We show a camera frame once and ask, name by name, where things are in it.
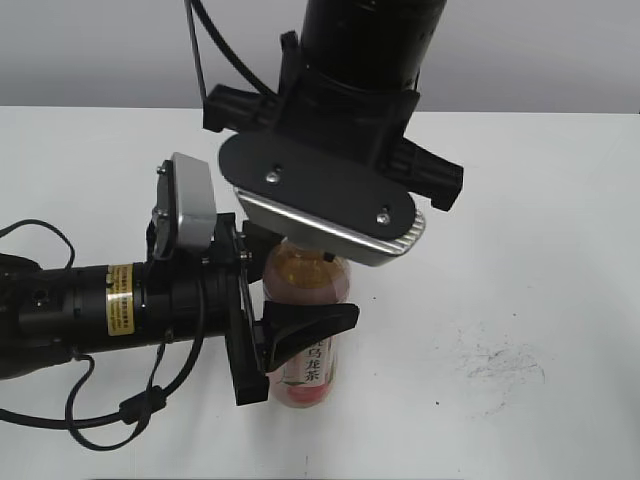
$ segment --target black cylindrical actuator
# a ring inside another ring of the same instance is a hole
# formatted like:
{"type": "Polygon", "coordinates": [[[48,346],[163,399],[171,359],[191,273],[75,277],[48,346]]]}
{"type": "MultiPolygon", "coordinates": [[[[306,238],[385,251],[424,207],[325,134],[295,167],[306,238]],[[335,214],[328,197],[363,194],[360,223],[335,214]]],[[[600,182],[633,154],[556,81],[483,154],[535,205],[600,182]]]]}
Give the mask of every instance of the black cylindrical actuator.
{"type": "Polygon", "coordinates": [[[309,0],[309,66],[363,90],[410,88],[446,0],[309,0]]]}
{"type": "MultiPolygon", "coordinates": [[[[90,353],[160,343],[171,330],[176,340],[193,338],[199,314],[197,276],[175,272],[159,290],[147,288],[142,263],[74,268],[55,282],[29,282],[22,291],[18,325],[23,335],[56,339],[90,353]]],[[[226,272],[204,275],[205,332],[222,335],[229,304],[226,272]]]]}

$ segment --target bolt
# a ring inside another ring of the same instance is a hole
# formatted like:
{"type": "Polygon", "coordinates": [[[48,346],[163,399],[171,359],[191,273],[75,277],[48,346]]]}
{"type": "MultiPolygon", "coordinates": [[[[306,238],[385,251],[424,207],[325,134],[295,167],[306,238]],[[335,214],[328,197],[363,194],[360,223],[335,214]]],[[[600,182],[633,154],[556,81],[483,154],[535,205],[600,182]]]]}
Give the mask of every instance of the bolt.
{"type": "Polygon", "coordinates": [[[277,185],[280,183],[280,174],[278,172],[269,172],[264,179],[271,185],[277,185]]]}
{"type": "Polygon", "coordinates": [[[391,223],[391,215],[383,210],[376,217],[376,222],[378,222],[378,225],[387,226],[391,223]]]}

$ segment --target white surface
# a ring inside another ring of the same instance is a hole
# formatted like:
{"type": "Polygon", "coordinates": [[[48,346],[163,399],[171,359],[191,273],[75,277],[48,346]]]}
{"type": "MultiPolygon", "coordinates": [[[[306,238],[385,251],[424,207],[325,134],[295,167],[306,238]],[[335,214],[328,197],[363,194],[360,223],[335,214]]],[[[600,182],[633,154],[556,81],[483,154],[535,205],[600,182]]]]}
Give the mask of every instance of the white surface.
{"type": "MultiPolygon", "coordinates": [[[[181,0],[0,1],[0,104],[199,107],[181,0]]],[[[303,0],[205,0],[275,88],[303,0]]],[[[421,110],[640,111],[638,0],[451,0],[420,75],[421,110]]],[[[209,88],[246,88],[200,42],[209,88]]]]}
{"type": "MultiPolygon", "coordinates": [[[[213,339],[121,451],[0,424],[2,477],[640,478],[640,116],[417,114],[408,135],[463,164],[465,188],[449,214],[426,210],[408,256],[353,269],[362,316],[325,404],[235,407],[213,339]]],[[[197,111],[2,108],[0,225],[54,223],[78,265],[141,260],[155,165],[213,161],[224,138],[197,111]]],[[[212,167],[219,211],[237,210],[212,167]]],[[[0,251],[45,267],[67,255],[35,229],[0,251]]],[[[169,348],[161,384],[187,348],[169,348]]],[[[140,391],[153,350],[97,362],[82,415],[140,391]]],[[[84,368],[0,383],[0,406],[60,418],[84,368]]]]}

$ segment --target black cable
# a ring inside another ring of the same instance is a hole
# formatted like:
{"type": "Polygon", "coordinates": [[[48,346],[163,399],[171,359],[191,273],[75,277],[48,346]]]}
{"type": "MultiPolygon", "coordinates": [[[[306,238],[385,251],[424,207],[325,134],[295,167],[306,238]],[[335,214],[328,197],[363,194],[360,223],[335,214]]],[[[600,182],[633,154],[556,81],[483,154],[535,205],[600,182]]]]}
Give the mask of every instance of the black cable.
{"type": "Polygon", "coordinates": [[[187,25],[189,27],[189,38],[191,40],[193,61],[196,67],[196,77],[198,79],[200,100],[202,101],[202,103],[204,103],[207,101],[207,87],[204,82],[204,74],[202,73],[202,60],[200,59],[200,48],[198,47],[198,35],[196,34],[196,26],[195,22],[193,21],[193,9],[191,8],[191,0],[184,0],[184,6],[187,10],[187,25]]]}
{"type": "Polygon", "coordinates": [[[46,228],[47,230],[50,230],[51,232],[55,233],[64,243],[66,243],[67,247],[69,247],[69,260],[67,260],[67,264],[63,267],[62,275],[65,275],[69,270],[71,270],[71,267],[73,266],[73,262],[76,259],[76,250],[75,248],[73,248],[73,245],[71,244],[69,239],[64,235],[64,233],[62,233],[60,230],[58,230],[56,227],[54,227],[50,223],[44,222],[42,220],[37,220],[34,218],[27,218],[25,220],[20,220],[19,222],[13,223],[8,227],[1,229],[0,238],[5,237],[9,235],[11,232],[13,232],[14,230],[20,227],[24,227],[26,225],[36,225],[38,227],[46,228]]]}
{"type": "Polygon", "coordinates": [[[175,392],[187,379],[191,370],[193,370],[196,361],[198,360],[198,356],[200,355],[200,350],[202,350],[202,343],[204,342],[204,330],[205,330],[205,320],[207,314],[207,308],[205,305],[205,293],[204,293],[204,282],[199,279],[198,280],[198,305],[199,305],[199,314],[198,314],[198,322],[196,324],[196,332],[193,337],[193,343],[191,344],[191,350],[189,351],[189,355],[187,356],[187,360],[184,362],[183,367],[178,372],[178,375],[167,385],[164,387],[163,392],[168,397],[173,392],[175,392]]]}
{"type": "Polygon", "coordinates": [[[108,451],[117,450],[118,448],[124,447],[133,439],[135,439],[138,435],[140,435],[142,432],[145,431],[145,429],[149,426],[149,420],[151,419],[151,415],[153,413],[153,409],[151,405],[151,390],[153,388],[153,379],[155,377],[156,372],[158,371],[160,362],[164,357],[165,347],[166,347],[166,343],[165,341],[163,341],[158,347],[158,350],[156,351],[156,361],[153,364],[151,375],[149,375],[149,379],[147,380],[147,388],[145,389],[145,397],[144,397],[145,401],[143,403],[143,408],[140,412],[140,417],[136,422],[136,427],[133,429],[133,432],[131,432],[131,435],[129,435],[128,438],[126,438],[122,442],[115,443],[113,445],[98,445],[96,443],[91,442],[84,435],[82,435],[82,433],[80,433],[80,430],[76,426],[76,422],[73,418],[73,404],[75,402],[76,396],[78,395],[78,392],[80,391],[82,386],[87,382],[87,380],[89,380],[89,377],[93,373],[93,370],[95,369],[95,366],[96,366],[96,362],[93,359],[93,357],[91,357],[90,355],[80,354],[75,357],[76,360],[86,360],[89,362],[88,370],[71,389],[71,392],[67,397],[67,403],[64,409],[64,420],[67,424],[69,433],[71,434],[71,436],[74,438],[75,441],[77,441],[83,447],[88,448],[89,450],[93,450],[96,452],[108,452],[108,451]]]}
{"type": "Polygon", "coordinates": [[[240,73],[240,75],[242,75],[245,80],[247,80],[247,82],[253,85],[253,87],[258,90],[258,92],[269,97],[272,100],[276,99],[278,97],[277,94],[266,84],[264,84],[262,80],[260,80],[231,49],[229,44],[225,41],[224,37],[220,34],[216,26],[213,24],[213,21],[209,17],[207,10],[202,5],[202,2],[200,0],[187,0],[187,2],[196,12],[196,15],[200,19],[200,22],[202,22],[202,26],[205,28],[220,52],[222,52],[222,54],[231,63],[231,65],[233,65],[238,73],[240,73]]]}
{"type": "MultiPolygon", "coordinates": [[[[42,428],[45,430],[67,430],[67,422],[64,420],[54,420],[52,418],[32,417],[22,415],[20,413],[10,412],[9,410],[0,409],[0,421],[22,425],[23,427],[42,428]]],[[[77,428],[96,428],[111,425],[120,421],[120,413],[112,413],[102,417],[86,418],[76,420],[77,428]]]]}

